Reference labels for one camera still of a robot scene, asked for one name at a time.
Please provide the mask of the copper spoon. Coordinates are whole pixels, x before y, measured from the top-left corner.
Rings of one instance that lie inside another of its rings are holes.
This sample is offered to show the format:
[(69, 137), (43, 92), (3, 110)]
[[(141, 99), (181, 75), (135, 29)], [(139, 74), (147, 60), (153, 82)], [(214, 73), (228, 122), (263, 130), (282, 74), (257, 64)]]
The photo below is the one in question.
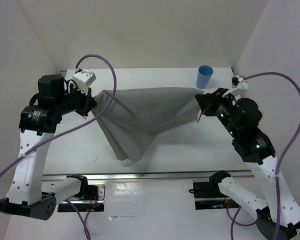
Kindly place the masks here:
[(207, 110), (210, 108), (210, 104), (203, 110), (200, 110), (198, 112), (198, 116), (197, 116), (197, 123), (199, 123), (199, 121), (201, 120), (202, 116), (204, 116), (207, 112)]

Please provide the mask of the blue plastic cup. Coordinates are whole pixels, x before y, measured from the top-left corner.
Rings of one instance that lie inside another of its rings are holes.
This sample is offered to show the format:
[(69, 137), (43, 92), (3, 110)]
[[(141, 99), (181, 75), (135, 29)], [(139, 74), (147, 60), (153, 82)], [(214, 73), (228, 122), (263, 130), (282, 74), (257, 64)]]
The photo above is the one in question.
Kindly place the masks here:
[(208, 65), (200, 66), (197, 71), (196, 87), (199, 89), (204, 89), (208, 85), (213, 73), (214, 70), (212, 67)]

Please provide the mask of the grey cloth placemat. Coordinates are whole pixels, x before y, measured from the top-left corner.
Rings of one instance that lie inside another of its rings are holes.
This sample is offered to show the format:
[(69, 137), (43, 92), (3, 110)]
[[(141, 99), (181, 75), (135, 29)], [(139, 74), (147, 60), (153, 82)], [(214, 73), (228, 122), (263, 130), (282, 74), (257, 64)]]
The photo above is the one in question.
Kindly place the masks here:
[(191, 87), (102, 90), (91, 112), (119, 161), (140, 161), (157, 135), (197, 120), (195, 99), (204, 92)]

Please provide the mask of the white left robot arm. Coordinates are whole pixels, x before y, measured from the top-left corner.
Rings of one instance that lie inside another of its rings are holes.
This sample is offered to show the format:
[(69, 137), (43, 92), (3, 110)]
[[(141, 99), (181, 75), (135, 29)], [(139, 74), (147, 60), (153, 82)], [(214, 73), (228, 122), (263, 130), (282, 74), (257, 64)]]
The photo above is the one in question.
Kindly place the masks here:
[(89, 195), (88, 180), (83, 175), (70, 174), (46, 192), (42, 191), (42, 180), (48, 150), (62, 117), (72, 112), (86, 117), (97, 106), (90, 88), (95, 79), (85, 74), (83, 79), (65, 80), (52, 74), (38, 80), (38, 93), (20, 114), (19, 157), (10, 189), (0, 199), (1, 213), (46, 221), (59, 203)]

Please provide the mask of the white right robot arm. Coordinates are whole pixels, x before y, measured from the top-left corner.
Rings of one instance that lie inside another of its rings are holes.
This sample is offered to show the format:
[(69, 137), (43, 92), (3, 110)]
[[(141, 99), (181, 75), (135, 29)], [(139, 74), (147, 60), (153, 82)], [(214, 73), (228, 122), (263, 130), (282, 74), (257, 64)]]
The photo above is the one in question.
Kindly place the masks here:
[(252, 171), (264, 194), (260, 198), (245, 189), (226, 171), (209, 178), (208, 190), (234, 200), (256, 221), (259, 232), (268, 240), (290, 240), (300, 229), (300, 207), (281, 173), (277, 154), (266, 134), (259, 128), (262, 113), (255, 101), (226, 96), (226, 88), (213, 93), (197, 94), (202, 115), (217, 117), (232, 137), (234, 150)]

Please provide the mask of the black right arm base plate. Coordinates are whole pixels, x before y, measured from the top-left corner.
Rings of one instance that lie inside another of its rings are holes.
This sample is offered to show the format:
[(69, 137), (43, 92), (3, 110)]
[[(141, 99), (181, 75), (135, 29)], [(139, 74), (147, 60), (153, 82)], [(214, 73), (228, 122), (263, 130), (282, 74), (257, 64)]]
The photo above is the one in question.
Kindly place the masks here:
[(230, 197), (220, 193), (210, 182), (194, 182), (192, 189), (188, 191), (194, 196), (196, 210), (238, 208), (239, 205)]

